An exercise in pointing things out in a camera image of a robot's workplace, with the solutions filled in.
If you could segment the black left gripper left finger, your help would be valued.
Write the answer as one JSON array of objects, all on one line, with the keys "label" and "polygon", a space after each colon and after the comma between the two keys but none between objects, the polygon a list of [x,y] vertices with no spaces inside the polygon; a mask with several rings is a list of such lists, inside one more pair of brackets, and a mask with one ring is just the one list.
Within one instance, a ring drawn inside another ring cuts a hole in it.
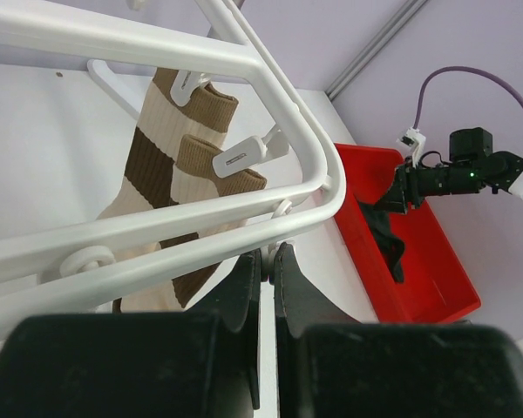
[{"label": "black left gripper left finger", "polygon": [[0,417],[250,417],[260,407],[259,251],[184,312],[55,314],[0,351]]}]

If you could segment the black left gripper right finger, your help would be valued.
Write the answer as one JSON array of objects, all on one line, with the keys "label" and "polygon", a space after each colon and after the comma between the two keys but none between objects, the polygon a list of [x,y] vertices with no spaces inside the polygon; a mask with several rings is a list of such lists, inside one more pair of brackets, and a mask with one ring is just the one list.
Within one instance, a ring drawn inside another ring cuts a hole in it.
[{"label": "black left gripper right finger", "polygon": [[523,417],[523,354],[493,327],[363,324],[302,273],[273,268],[282,417]]}]

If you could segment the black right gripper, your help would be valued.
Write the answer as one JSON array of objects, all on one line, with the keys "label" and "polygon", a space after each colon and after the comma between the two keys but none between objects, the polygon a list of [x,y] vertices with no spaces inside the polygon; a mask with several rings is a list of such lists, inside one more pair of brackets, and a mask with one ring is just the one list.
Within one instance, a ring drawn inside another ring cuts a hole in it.
[{"label": "black right gripper", "polygon": [[409,209],[419,208],[423,196],[418,190],[418,169],[411,164],[398,165],[390,188],[373,206],[375,210],[407,214]]}]

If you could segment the black sock pile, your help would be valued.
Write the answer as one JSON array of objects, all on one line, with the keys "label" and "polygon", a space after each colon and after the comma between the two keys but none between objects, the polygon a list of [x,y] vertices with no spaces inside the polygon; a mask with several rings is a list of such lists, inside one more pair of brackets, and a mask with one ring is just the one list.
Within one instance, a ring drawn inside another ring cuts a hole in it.
[{"label": "black sock pile", "polygon": [[389,214],[376,210],[373,205],[357,203],[392,279],[398,284],[404,283],[401,261],[405,243],[392,231]]}]

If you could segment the brown cream striped sock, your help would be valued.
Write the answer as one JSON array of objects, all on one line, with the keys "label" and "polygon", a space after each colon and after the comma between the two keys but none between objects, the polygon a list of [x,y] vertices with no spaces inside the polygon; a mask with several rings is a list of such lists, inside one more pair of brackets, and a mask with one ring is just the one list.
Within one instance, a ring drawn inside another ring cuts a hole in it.
[{"label": "brown cream striped sock", "polygon": [[100,219],[172,206],[173,168],[186,135],[222,146],[239,100],[212,84],[196,89],[184,106],[171,98],[176,70],[159,68],[146,92],[117,196]]},{"label": "brown cream striped sock", "polygon": [[[172,206],[153,209],[169,209],[178,214],[177,219],[189,221],[189,229],[177,231],[168,239],[144,244],[115,253],[116,260],[137,258],[159,250],[203,239],[217,233],[241,227],[243,220],[223,219],[219,224],[199,224],[197,211],[189,206],[201,202],[209,206],[215,199],[226,198],[248,192],[259,192],[266,187],[267,180],[258,172],[245,169],[228,177],[219,177],[213,168],[213,159],[221,154],[221,149],[204,139],[186,135],[180,142],[180,149],[173,168],[171,198]],[[191,273],[185,273],[173,280],[164,281],[153,287],[124,296],[113,302],[115,313],[180,311],[206,284],[219,264],[204,266]]]}]

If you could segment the white plastic clip hanger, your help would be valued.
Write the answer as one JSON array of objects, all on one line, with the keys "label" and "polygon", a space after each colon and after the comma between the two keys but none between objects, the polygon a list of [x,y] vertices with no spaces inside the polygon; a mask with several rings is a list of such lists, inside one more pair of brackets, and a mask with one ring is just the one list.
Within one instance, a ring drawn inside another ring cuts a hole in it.
[{"label": "white plastic clip hanger", "polygon": [[[183,308],[225,259],[320,225],[344,201],[336,148],[232,1],[202,1],[205,38],[46,1],[0,1],[0,44],[153,65],[122,186],[97,221],[0,240],[0,283],[56,280],[0,297],[0,341],[33,315],[106,302]],[[267,188],[244,145],[223,150],[235,98],[213,74],[244,78],[292,145],[296,185]]]}]

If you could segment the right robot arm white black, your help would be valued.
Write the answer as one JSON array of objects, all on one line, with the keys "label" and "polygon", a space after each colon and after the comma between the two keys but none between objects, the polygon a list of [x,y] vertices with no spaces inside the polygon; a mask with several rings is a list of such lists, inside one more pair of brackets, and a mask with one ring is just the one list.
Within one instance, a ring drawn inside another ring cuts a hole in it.
[{"label": "right robot arm white black", "polygon": [[394,171],[391,186],[375,204],[378,211],[406,214],[425,198],[478,193],[486,187],[494,194],[504,191],[523,200],[523,157],[495,152],[492,134],[480,127],[454,131],[449,137],[449,159],[434,166],[424,159],[425,137],[410,128],[402,142],[412,155]]}]

